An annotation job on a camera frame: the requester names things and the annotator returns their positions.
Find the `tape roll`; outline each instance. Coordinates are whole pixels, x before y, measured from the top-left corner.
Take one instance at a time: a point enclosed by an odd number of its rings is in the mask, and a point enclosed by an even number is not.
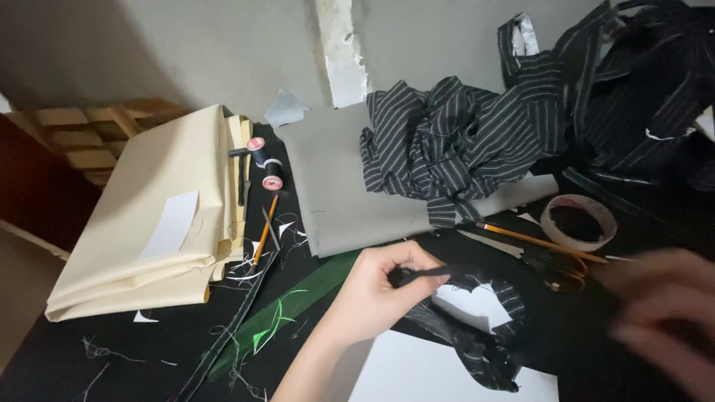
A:
[[[551,210],[560,206],[577,208],[588,213],[590,216],[595,218],[601,226],[603,235],[598,239],[598,241],[586,242],[574,239],[566,233],[561,232],[556,227],[556,223],[551,217]],[[616,222],[616,218],[613,217],[611,211],[604,207],[600,202],[584,197],[583,195],[566,194],[554,197],[553,200],[546,205],[546,209],[544,209],[541,214],[541,228],[548,238],[557,244],[577,251],[594,251],[603,247],[603,245],[613,239],[613,236],[616,235],[616,230],[618,229],[618,223]]]

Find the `blurred hand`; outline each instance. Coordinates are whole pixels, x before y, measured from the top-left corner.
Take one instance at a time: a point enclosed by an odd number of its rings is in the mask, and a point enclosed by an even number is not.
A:
[[[440,265],[415,241],[363,250],[315,331],[342,346],[380,335],[449,279],[421,277],[395,289],[388,273],[396,266],[427,270]]]
[[[667,250],[595,274],[625,302],[613,337],[663,369],[692,397],[715,401],[715,362],[662,325],[669,319],[690,321],[715,343],[715,264],[685,250]]]

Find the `table surface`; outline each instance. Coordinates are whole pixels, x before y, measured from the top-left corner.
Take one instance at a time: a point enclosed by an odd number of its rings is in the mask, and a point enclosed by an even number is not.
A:
[[[267,139],[273,157],[287,161],[282,143],[270,126],[256,125],[255,135]],[[262,171],[251,166],[252,177]],[[305,238],[298,200],[291,183],[290,163],[284,164],[287,177],[275,217],[283,223],[295,222],[282,236],[280,260],[265,277],[248,317],[269,305],[286,290],[307,277],[328,259],[310,256],[307,243],[292,247]],[[557,177],[561,193],[585,193]],[[246,251],[250,241],[258,241],[264,219],[260,207],[270,206],[271,194],[260,186],[250,192],[246,225]],[[546,200],[520,209],[536,219]],[[638,251],[674,245],[657,227],[649,227],[634,217],[613,210],[618,234],[601,254],[629,255]],[[541,229],[516,217],[511,211],[488,218],[489,222],[542,237]],[[481,233],[525,249],[533,246],[495,233]],[[491,247],[474,242],[454,230],[439,230],[416,237],[430,253],[447,263],[470,263],[495,278],[515,285],[527,309],[527,323],[510,347],[519,363],[558,376],[562,401],[653,401],[683,400],[683,393],[664,375],[631,355],[606,335],[608,322],[617,313],[618,301],[596,281],[589,281],[582,293],[554,293],[525,269],[520,262]],[[266,250],[273,250],[271,242]],[[227,266],[227,270],[237,263]],[[237,268],[235,276],[247,270]],[[143,310],[157,323],[134,323],[135,311],[49,323],[38,317],[11,362],[0,377],[0,401],[168,401],[188,381],[202,354],[214,343],[218,325],[227,325],[240,307],[247,289],[237,281],[213,283],[209,302],[171,308]],[[337,289],[277,332],[275,338],[255,356],[246,357],[242,378],[270,399],[310,331],[335,297]],[[407,320],[393,329],[437,341]],[[82,340],[113,353],[87,355]],[[131,361],[126,358],[141,360]],[[254,399],[238,380],[233,387],[224,374],[205,381],[192,401]]]

